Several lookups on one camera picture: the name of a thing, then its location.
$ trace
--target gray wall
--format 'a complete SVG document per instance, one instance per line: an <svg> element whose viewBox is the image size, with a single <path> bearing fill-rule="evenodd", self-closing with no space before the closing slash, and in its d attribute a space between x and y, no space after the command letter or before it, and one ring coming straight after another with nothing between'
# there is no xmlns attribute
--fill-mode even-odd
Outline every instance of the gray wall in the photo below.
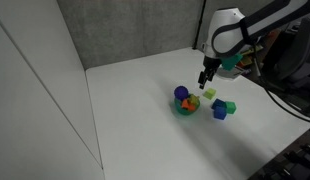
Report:
<svg viewBox="0 0 310 180"><path fill-rule="evenodd" d="M58 0L85 69L192 46L203 0ZM249 15L271 0L207 0L198 44L221 7Z"/></svg>

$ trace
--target wire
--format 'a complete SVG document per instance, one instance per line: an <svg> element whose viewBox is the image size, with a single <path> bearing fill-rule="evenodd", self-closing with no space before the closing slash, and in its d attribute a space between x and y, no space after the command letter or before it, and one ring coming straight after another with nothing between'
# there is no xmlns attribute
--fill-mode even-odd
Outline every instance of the wire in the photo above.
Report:
<svg viewBox="0 0 310 180"><path fill-rule="evenodd" d="M306 118L303 118L301 116L298 116L296 114L294 114L293 112L291 112L290 110L286 109L283 105L281 105L274 97L273 95L270 93L270 91L267 89L269 87L269 84L266 80L266 78L264 78L263 74L261 73L261 68L257 62L257 51L256 51L256 43L254 44L253 46L253 49L254 49L254 63L256 65L256 68L257 68L257 75L259 76L259 79L261 81L261 83L264 84L264 90L266 91L266 93L268 94L268 96L272 99L272 101L278 105L281 109L283 109L284 111L286 111L287 113L291 114L292 116L298 118L298 119L301 119L303 121L306 121L308 123L310 123L310 120L309 119L306 119ZM285 104L287 104L289 107L293 108L295 111L299 112L300 114L310 118L310 116L308 114L305 114L303 113L301 110L299 110L298 108L294 107L293 105L291 105L290 103L288 103L287 101L285 101L284 99L280 98L283 102L285 102Z"/></svg>

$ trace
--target toy block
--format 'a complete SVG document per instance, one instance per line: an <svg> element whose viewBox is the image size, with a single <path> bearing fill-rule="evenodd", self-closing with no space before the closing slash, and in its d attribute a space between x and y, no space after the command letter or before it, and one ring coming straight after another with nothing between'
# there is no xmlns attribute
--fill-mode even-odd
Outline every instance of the toy block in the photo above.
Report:
<svg viewBox="0 0 310 180"><path fill-rule="evenodd" d="M207 99L212 99L216 94L216 90L209 88L204 94L203 96L206 97Z"/></svg>
<svg viewBox="0 0 310 180"><path fill-rule="evenodd" d="M229 101L226 101L225 102L226 104L226 111L228 114L234 114L235 111L236 111L236 105L234 102L229 102Z"/></svg>
<svg viewBox="0 0 310 180"><path fill-rule="evenodd" d="M212 109L216 109L216 107L226 108L226 104L224 101L216 99L212 105Z"/></svg>
<svg viewBox="0 0 310 180"><path fill-rule="evenodd" d="M185 108L185 109L188 109L188 108L189 108L189 104L188 104L187 99L184 99L184 100L183 100L183 102L182 102L182 108Z"/></svg>
<svg viewBox="0 0 310 180"><path fill-rule="evenodd" d="M224 120L227 115L226 108L224 107L216 107L214 110L214 118Z"/></svg>
<svg viewBox="0 0 310 180"><path fill-rule="evenodd" d="M190 104L190 105L188 106L188 110L189 110L189 111L195 111L195 110L196 110L196 106L193 105L193 104Z"/></svg>
<svg viewBox="0 0 310 180"><path fill-rule="evenodd" d="M190 97L189 97L189 102L191 104L198 105L198 97L196 97L195 95L191 94Z"/></svg>

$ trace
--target green bowl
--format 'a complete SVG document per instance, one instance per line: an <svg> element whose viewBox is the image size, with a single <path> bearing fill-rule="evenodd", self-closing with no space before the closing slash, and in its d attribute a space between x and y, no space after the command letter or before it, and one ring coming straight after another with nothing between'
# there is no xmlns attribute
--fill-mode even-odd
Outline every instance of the green bowl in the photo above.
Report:
<svg viewBox="0 0 310 180"><path fill-rule="evenodd" d="M196 110L195 111L188 111L187 109L184 109L182 108L182 103L180 100L178 99L174 99L174 104L175 104L175 107L176 107L176 110L182 114L182 115L185 115L185 116L188 116L188 115L191 115L193 114L194 112L197 111L197 109L199 108L199 106L201 105L200 101L198 101L198 105L196 106Z"/></svg>

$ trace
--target white table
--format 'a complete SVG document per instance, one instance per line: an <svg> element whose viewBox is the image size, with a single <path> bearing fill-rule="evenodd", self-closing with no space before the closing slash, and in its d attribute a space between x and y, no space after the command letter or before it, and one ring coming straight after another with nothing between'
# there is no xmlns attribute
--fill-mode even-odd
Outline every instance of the white table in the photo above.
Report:
<svg viewBox="0 0 310 180"><path fill-rule="evenodd" d="M206 84L236 102L226 120L203 96L196 113L179 115L173 91L203 93L203 57L187 48L87 71L106 180L246 179L310 128L243 77Z"/></svg>

